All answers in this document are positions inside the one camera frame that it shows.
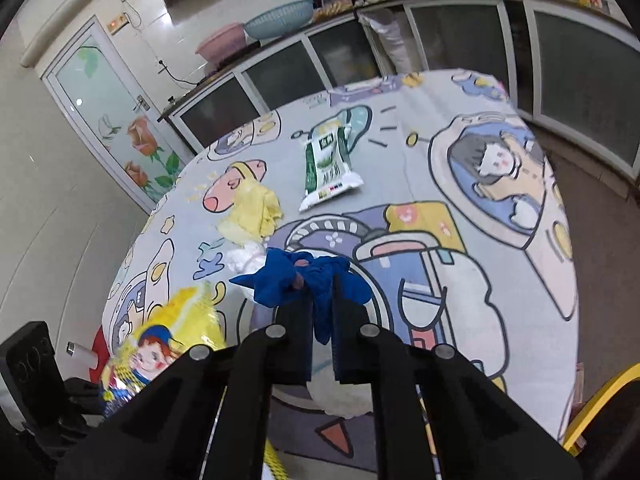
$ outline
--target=blue basket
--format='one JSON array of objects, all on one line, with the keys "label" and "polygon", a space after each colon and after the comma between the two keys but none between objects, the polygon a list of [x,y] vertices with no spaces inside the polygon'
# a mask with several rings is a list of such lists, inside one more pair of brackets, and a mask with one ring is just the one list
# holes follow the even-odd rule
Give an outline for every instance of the blue basket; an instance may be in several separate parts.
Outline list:
[{"label": "blue basket", "polygon": [[255,40],[270,40],[306,25],[313,15],[313,0],[291,2],[249,20],[244,24],[244,31]]}]

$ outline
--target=red triangle print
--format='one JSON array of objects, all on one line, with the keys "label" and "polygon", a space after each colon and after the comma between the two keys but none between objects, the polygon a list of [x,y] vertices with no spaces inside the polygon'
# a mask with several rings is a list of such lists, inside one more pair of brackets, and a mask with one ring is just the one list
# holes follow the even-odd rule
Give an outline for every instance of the red triangle print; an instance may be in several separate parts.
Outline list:
[{"label": "red triangle print", "polygon": [[344,419],[332,420],[324,426],[316,428],[318,436],[329,446],[347,458],[353,458],[353,446],[349,439],[347,428],[344,427]]}]

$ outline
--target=floor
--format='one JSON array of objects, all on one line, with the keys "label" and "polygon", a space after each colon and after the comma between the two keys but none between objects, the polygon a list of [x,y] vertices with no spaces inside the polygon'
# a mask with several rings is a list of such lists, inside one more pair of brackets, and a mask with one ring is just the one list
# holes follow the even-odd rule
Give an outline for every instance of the floor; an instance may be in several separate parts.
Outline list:
[{"label": "floor", "polygon": [[640,362],[640,207],[628,185],[581,150],[533,128],[556,170],[580,293],[584,398]]}]

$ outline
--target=metal screw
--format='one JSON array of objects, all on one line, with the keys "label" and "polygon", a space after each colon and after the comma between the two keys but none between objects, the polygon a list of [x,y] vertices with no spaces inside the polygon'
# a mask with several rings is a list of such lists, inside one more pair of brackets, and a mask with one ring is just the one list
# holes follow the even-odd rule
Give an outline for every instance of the metal screw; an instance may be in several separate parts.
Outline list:
[{"label": "metal screw", "polygon": [[280,339],[287,333],[287,329],[282,325],[269,325],[264,333],[271,339]]},{"label": "metal screw", "polygon": [[209,347],[206,345],[196,345],[192,346],[189,350],[189,357],[194,361],[202,361],[209,356]]},{"label": "metal screw", "polygon": [[364,337],[376,337],[380,333],[380,329],[373,323],[367,323],[366,325],[360,327],[360,333]]},{"label": "metal screw", "polygon": [[451,345],[438,345],[434,352],[440,359],[451,359],[456,354],[456,349]]}]

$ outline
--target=green and white package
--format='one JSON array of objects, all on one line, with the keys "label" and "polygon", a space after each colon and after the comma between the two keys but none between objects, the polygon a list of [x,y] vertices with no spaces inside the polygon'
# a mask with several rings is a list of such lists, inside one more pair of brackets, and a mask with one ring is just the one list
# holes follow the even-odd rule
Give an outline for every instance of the green and white package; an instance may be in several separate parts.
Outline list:
[{"label": "green and white package", "polygon": [[305,143],[306,196],[300,211],[363,184],[360,175],[351,169],[344,131],[338,126]]}]

